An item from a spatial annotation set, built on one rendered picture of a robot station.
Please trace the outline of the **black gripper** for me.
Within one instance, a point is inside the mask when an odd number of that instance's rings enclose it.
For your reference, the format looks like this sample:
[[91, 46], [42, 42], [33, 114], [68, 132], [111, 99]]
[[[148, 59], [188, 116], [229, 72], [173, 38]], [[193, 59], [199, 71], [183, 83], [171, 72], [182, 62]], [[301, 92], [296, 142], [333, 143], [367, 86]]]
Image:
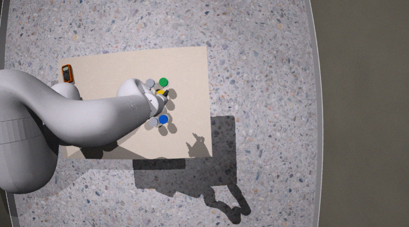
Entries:
[[164, 102], [164, 106], [165, 106], [165, 104], [168, 102], [168, 98], [166, 97], [167, 95], [168, 95], [168, 90], [166, 90], [163, 94], [157, 94], [158, 96], [160, 96], [162, 99], [163, 99], [163, 102]]

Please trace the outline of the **orange digital multimeter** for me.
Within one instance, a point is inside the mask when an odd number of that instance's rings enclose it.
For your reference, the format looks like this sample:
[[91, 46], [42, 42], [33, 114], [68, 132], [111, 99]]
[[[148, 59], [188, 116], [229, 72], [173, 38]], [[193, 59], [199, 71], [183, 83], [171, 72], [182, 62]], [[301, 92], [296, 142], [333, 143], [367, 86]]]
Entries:
[[67, 83], [73, 82], [71, 65], [66, 64], [65, 66], [62, 66], [62, 73], [63, 73], [64, 82], [67, 82]]

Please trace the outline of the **blue bottle cap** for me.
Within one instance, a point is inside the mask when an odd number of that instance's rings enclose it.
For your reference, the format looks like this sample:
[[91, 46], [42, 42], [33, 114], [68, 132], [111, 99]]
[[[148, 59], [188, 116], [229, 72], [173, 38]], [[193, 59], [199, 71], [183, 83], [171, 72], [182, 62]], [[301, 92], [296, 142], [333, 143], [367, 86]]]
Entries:
[[167, 114], [161, 115], [161, 116], [159, 117], [159, 122], [160, 122], [161, 124], [165, 124], [165, 123], [167, 123], [169, 120], [170, 120], [170, 117], [169, 117]]

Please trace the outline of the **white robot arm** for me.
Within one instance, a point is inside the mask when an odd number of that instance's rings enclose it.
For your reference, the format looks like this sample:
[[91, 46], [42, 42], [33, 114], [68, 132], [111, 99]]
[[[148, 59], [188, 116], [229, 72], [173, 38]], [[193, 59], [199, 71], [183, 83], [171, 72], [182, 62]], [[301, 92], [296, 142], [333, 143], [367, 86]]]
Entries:
[[103, 147], [160, 114], [163, 99], [150, 90], [130, 78], [117, 97], [81, 100], [71, 83], [50, 88], [24, 71], [0, 70], [0, 188], [37, 191], [55, 172], [59, 145]]

